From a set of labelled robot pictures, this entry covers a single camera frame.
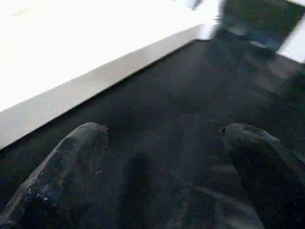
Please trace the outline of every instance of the floor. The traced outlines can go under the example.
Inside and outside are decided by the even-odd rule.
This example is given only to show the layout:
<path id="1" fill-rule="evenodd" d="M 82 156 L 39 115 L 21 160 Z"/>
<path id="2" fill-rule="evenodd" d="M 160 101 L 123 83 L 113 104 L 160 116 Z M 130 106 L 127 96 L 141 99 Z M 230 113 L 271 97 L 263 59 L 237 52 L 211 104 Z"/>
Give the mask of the floor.
<path id="1" fill-rule="evenodd" d="M 219 129 L 247 122 L 301 152 L 304 75 L 225 31 L 192 42 L 4 149 L 0 207 L 72 129 L 97 122 L 109 154 L 80 228 L 263 228 Z"/>

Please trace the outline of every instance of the black floor mat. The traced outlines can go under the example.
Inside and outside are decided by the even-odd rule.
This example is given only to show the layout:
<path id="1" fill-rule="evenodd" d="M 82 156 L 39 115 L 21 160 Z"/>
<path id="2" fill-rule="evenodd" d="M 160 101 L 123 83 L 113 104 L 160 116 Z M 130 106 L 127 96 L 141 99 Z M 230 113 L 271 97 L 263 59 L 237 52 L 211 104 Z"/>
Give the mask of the black floor mat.
<path id="1" fill-rule="evenodd" d="M 190 194 L 189 188 L 181 186 L 205 187 L 237 201 L 240 208 L 247 205 L 223 151 L 219 128 L 247 122 L 302 150 L 305 78 L 301 67 L 278 56 L 265 58 L 225 32 L 211 42 L 192 42 L 4 149 L 1 207 L 62 138 L 85 122 L 96 122 L 109 129 L 109 154 L 99 173 L 99 203 L 84 217 L 84 226 L 101 223 L 112 228 L 130 222 L 135 216 L 120 215 L 127 206 L 120 197 L 130 203 L 145 199 L 136 201 L 145 206 L 136 214 L 138 219 L 149 216 L 139 222 L 147 228 L 177 228 L 170 227 L 175 224 L 170 219 L 180 216 L 183 228 L 202 224 L 210 228 L 219 221 L 215 219 L 230 219 L 227 204 Z M 130 168 L 142 163 L 147 171 L 139 166 L 139 172 L 130 173 L 151 189 L 126 197 L 122 184 Z M 209 211 L 216 208 L 223 214 Z M 237 224 L 233 217 L 228 223 Z"/>

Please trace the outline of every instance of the white wall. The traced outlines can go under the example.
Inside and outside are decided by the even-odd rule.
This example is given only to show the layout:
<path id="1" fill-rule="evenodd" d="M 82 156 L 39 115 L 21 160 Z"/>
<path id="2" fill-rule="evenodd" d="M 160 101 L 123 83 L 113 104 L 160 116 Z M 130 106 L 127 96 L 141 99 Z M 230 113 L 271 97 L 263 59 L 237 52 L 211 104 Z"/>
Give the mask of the white wall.
<path id="1" fill-rule="evenodd" d="M 305 6 L 305 0 L 288 0 L 288 1 Z"/>
<path id="2" fill-rule="evenodd" d="M 299 63 L 305 62 L 305 16 L 285 40 L 278 54 Z"/>

